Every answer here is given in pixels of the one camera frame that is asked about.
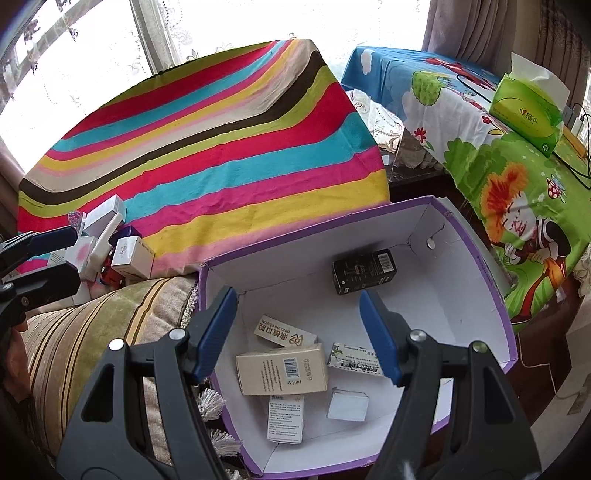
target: purple-trimmed box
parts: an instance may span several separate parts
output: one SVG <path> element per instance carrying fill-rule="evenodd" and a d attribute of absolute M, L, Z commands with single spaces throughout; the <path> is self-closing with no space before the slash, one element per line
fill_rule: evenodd
<path fill-rule="evenodd" d="M 375 289 L 412 328 L 455 345 L 483 340 L 505 371 L 517 360 L 511 322 L 484 259 L 434 197 L 352 213 L 212 258 L 200 276 L 200 308 L 223 285 L 239 294 L 238 314 L 212 380 L 226 399 L 223 421 L 243 442 L 245 463 L 254 474 L 301 478 L 375 461 L 402 393 L 389 379 L 329 369 L 328 391 L 306 394 L 302 443 L 283 445 L 267 440 L 268 397 L 241 394 L 235 357 L 272 348 L 254 335 L 263 314 L 314 332 L 327 354 L 333 342 L 371 348 L 359 317 L 359 292 L 336 294 L 332 262 L 383 248 L 390 249 L 398 273 Z M 326 417 L 333 387 L 369 396 L 365 422 Z M 452 387 L 442 383 L 434 430 L 447 423 Z"/>

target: red flower print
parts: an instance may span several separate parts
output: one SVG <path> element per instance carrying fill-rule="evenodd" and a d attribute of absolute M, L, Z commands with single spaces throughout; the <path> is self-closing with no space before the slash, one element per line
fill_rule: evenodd
<path fill-rule="evenodd" d="M 417 128 L 414 131 L 414 136 L 419 142 L 423 143 L 427 139 L 427 131 L 424 128 Z"/>

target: metal bolt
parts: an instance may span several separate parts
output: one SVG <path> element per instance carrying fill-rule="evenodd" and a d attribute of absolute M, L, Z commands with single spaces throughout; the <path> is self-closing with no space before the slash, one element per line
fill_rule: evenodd
<path fill-rule="evenodd" d="M 170 330 L 168 336 L 171 338 L 171 340 L 180 340 L 184 338 L 185 331 L 182 328 L 175 328 L 174 330 Z"/>
<path fill-rule="evenodd" d="M 427 334 L 422 330 L 411 330 L 410 339 L 413 342 L 424 342 L 427 339 Z"/>
<path fill-rule="evenodd" d="M 485 342 L 477 340 L 476 342 L 472 343 L 472 349 L 478 353 L 487 353 L 488 345 Z"/>
<path fill-rule="evenodd" d="M 121 338 L 113 338 L 109 342 L 109 348 L 116 352 L 117 350 L 121 350 L 125 345 L 125 342 Z"/>

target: striped blanket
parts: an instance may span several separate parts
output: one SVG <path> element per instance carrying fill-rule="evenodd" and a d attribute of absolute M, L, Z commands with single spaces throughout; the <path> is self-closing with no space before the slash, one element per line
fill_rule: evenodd
<path fill-rule="evenodd" d="M 156 254 L 152 277 L 388 201 L 378 147 L 310 40 L 216 53 L 107 103 L 22 181 L 19 230 L 113 194 Z"/>

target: black box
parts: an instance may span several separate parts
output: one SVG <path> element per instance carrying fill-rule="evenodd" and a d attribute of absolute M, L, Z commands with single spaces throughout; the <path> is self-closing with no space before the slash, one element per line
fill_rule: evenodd
<path fill-rule="evenodd" d="M 396 275 L 390 250 L 353 255 L 333 263 L 333 281 L 339 295 L 387 283 Z"/>

